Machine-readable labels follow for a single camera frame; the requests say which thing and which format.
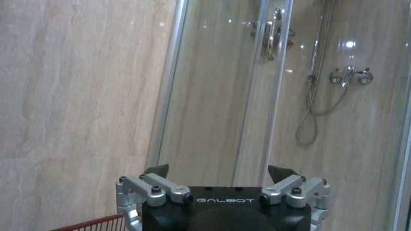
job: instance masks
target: marble wall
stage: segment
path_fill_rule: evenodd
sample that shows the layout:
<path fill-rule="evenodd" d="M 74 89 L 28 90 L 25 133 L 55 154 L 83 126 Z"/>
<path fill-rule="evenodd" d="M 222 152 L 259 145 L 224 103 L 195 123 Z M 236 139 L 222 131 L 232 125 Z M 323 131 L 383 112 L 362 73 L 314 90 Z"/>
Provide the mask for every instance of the marble wall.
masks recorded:
<path fill-rule="evenodd" d="M 371 68 L 374 82 L 356 81 L 335 113 L 318 117 L 315 143 L 300 146 L 295 130 L 306 109 L 307 73 L 312 51 L 316 0 L 295 1 L 291 26 L 295 45 L 287 53 L 280 86 L 275 144 L 271 163 L 294 168 L 306 176 L 320 176 L 332 185 L 334 208 L 326 230 L 390 229 L 394 206 L 395 164 L 400 161 L 399 141 L 406 112 L 408 65 L 402 62 L 408 49 L 407 0 L 336 0 L 330 28 L 323 72 L 315 107 L 330 107 L 342 88 L 331 85 L 328 75 L 352 64 Z M 312 134 L 312 120 L 303 137 Z"/>
<path fill-rule="evenodd" d="M 144 169 L 174 0 L 0 1 L 0 227 L 115 214 Z"/>

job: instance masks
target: shower door frame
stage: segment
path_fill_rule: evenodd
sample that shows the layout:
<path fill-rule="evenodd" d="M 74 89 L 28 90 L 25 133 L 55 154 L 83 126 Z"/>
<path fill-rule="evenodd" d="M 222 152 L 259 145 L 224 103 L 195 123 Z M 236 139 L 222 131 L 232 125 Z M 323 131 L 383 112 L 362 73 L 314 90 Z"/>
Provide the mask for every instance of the shower door frame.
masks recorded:
<path fill-rule="evenodd" d="M 290 5 L 292 6 L 292 0 L 286 0 Z M 262 0 L 262 4 L 267 5 L 267 2 L 270 0 Z M 175 14 L 174 14 L 174 20 L 172 20 L 172 28 L 171 28 L 171 37 L 170 37 L 170 43 L 168 43 L 168 50 L 167 50 L 167 56 L 164 61 L 164 67 L 163 67 L 163 75 L 162 75 L 162 83 L 160 83 L 160 89 L 159 89 L 159 95 L 158 95 L 158 102 L 156 102 L 156 109 L 155 109 L 155 115 L 154 115 L 154 126 L 152 126 L 152 133 L 151 133 L 151 140 L 150 140 L 150 147 L 148 147 L 148 153 L 147 153 L 147 161 L 146 161 L 146 167 L 156 166 L 159 163 L 159 155 L 160 155 L 160 148 L 162 148 L 162 142 L 163 142 L 163 134 L 164 134 L 164 128 L 166 128 L 166 120 L 167 120 L 167 112 L 168 112 L 168 106 L 170 106 L 170 99 L 171 99 L 171 89 L 172 89 L 172 82 L 174 82 L 174 74 L 176 69 L 176 62 L 178 62 L 178 54 L 180 50 L 180 41 L 182 41 L 182 35 L 183 35 L 183 27 L 184 27 L 184 21 L 186 21 L 186 14 L 187 14 L 187 7 L 188 7 L 188 0 L 176 0 L 176 6 L 175 6 Z M 279 78 L 279 84 L 278 84 L 278 91 L 280 91 L 280 76 L 276 76 Z M 271 118 L 272 120 L 272 128 L 270 132 L 270 138 L 268 138 L 268 150 L 264 153 L 264 159 L 266 159 L 266 165 L 270 163 L 271 156 L 274 155 L 274 150 L 271 148 L 272 146 L 272 139 L 274 139 L 274 124 L 275 124 L 275 111 L 274 116 Z M 396 195 L 395 200 L 395 215 L 394 215 L 394 226 L 392 231 L 404 231 L 408 227 L 408 211 L 410 211 L 410 202 L 411 202 L 411 94 L 408 90 L 408 103 L 407 103 L 407 114 L 404 118 L 404 132 L 403 136 L 406 137 L 404 142 L 402 142 L 402 148 L 399 151 L 404 151 L 404 159 L 403 159 L 403 165 L 400 169 L 400 180 L 399 180 L 399 192 Z M 267 177 L 267 170 L 262 170 L 262 179 Z"/>
<path fill-rule="evenodd" d="M 167 121 L 167 112 L 171 99 L 174 74 L 176 70 L 176 63 L 179 57 L 187 7 L 188 7 L 188 0 L 176 0 L 168 50 L 166 55 L 160 89 L 159 89 L 155 114 L 154 114 L 154 126 L 150 138 L 146 167 L 156 166 L 159 164 L 162 142 L 166 129 L 166 121 Z"/>
<path fill-rule="evenodd" d="M 163 143 L 163 135 L 164 135 L 164 129 L 166 129 L 166 121 L 167 121 L 167 114 L 168 114 L 168 108 L 170 108 L 170 100 L 171 100 L 171 91 L 172 91 L 172 83 L 174 83 L 174 76 L 175 76 L 175 70 L 176 70 L 176 63 L 178 63 L 178 57 L 179 57 L 179 50 L 180 50 L 180 42 L 182 42 L 182 36 L 183 36 L 183 28 L 184 28 L 184 22 L 186 22 L 186 15 L 188 10 L 188 1 L 190 0 L 178 0 L 176 1 L 176 7 L 175 7 L 175 14 L 174 14 L 174 20 L 172 20 L 172 28 L 171 28 L 171 37 L 170 37 L 170 43 L 168 43 L 168 50 L 167 50 L 167 56 L 164 61 L 164 67 L 163 67 L 163 75 L 162 75 L 162 82 L 160 82 L 160 89 L 159 89 L 159 95 L 158 95 L 158 102 L 156 102 L 156 109 L 155 109 L 155 115 L 154 115 L 154 126 L 152 126 L 152 133 L 151 133 L 151 139 L 150 139 L 150 147 L 148 147 L 148 154 L 147 154 L 147 160 L 146 160 L 146 167 L 156 166 L 159 164 L 159 158 L 160 158 L 160 151 L 162 151 L 162 143 Z M 283 0 L 284 1 L 284 11 L 288 12 L 286 16 L 283 17 L 283 23 L 282 28 L 290 28 L 290 21 L 291 21 L 291 10 L 292 10 L 292 3 L 294 0 Z M 271 3 L 274 0 L 260 0 L 260 11 L 259 11 L 259 18 L 258 18 L 258 31 L 256 31 L 256 39 L 255 39 L 255 50 L 254 50 L 254 56 L 251 60 L 251 65 L 256 65 L 256 60 L 260 59 L 262 56 L 262 47 L 263 47 L 263 34 L 264 34 L 264 28 L 266 28 L 266 20 L 267 20 L 267 13 L 268 8 L 271 6 Z M 280 77 L 282 77 L 282 71 L 283 71 L 283 65 L 286 60 L 286 52 L 287 52 L 287 39 L 288 39 L 288 30 L 280 35 L 280 41 L 278 45 L 278 59 L 282 59 L 279 62 L 279 65 L 275 70 L 274 78 L 278 79 L 276 84 L 276 92 L 275 97 L 272 99 L 274 106 L 272 111 L 270 114 L 270 124 L 268 129 L 270 132 L 267 134 L 267 140 L 264 143 L 264 151 L 263 151 L 263 168 L 259 172 L 259 185 L 263 184 L 266 177 L 268 176 L 268 162 L 271 159 L 271 152 L 272 152 L 272 143 L 274 143 L 274 117 L 276 112 L 276 103 L 278 103 L 278 96 L 279 96 L 279 86 L 280 86 Z M 252 85 L 252 78 L 255 77 L 254 69 L 250 70 L 250 80 L 248 80 L 248 95 Z M 247 97 L 247 105 L 244 109 L 244 114 L 247 112 L 248 108 L 248 101 L 250 97 Z M 242 125 L 242 133 L 244 129 L 246 121 L 243 120 Z M 239 151 L 236 153 L 238 155 L 238 161 L 235 163 L 235 172 L 238 171 L 239 166 Z"/>

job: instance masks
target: shower mixer faucet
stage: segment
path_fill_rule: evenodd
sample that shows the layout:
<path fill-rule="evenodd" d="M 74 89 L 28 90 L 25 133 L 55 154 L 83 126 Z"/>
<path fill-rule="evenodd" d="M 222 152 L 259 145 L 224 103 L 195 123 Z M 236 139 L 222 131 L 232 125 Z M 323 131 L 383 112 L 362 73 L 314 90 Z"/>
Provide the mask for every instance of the shower mixer faucet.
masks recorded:
<path fill-rule="evenodd" d="M 346 66 L 343 73 L 336 68 L 335 71 L 330 75 L 330 81 L 331 83 L 340 84 L 343 88 L 347 88 L 351 79 L 358 78 L 359 83 L 363 85 L 367 85 L 372 82 L 374 75 L 370 72 L 370 68 L 366 68 L 366 70 L 359 71 L 355 70 L 352 65 Z"/>

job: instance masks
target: chrome handle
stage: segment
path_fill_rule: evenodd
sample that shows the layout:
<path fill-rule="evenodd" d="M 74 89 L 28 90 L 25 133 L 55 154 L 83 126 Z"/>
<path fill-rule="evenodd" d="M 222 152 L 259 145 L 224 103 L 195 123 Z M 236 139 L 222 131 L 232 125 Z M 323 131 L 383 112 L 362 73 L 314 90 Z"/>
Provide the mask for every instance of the chrome handle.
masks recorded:
<path fill-rule="evenodd" d="M 270 35 L 267 42 L 267 51 L 268 51 L 268 60 L 274 60 L 276 58 L 275 47 L 279 44 L 280 38 L 280 28 L 276 26 L 276 22 L 282 20 L 282 9 L 276 8 L 272 14 L 272 21 L 268 22 L 270 25 Z"/>

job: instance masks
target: red wire basket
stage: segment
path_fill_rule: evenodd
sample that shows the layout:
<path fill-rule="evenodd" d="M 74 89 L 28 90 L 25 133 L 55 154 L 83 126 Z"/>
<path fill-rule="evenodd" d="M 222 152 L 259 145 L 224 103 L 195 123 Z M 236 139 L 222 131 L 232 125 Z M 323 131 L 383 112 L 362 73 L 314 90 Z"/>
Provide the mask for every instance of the red wire basket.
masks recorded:
<path fill-rule="evenodd" d="M 52 231 L 126 231 L 124 217 L 112 215 Z"/>

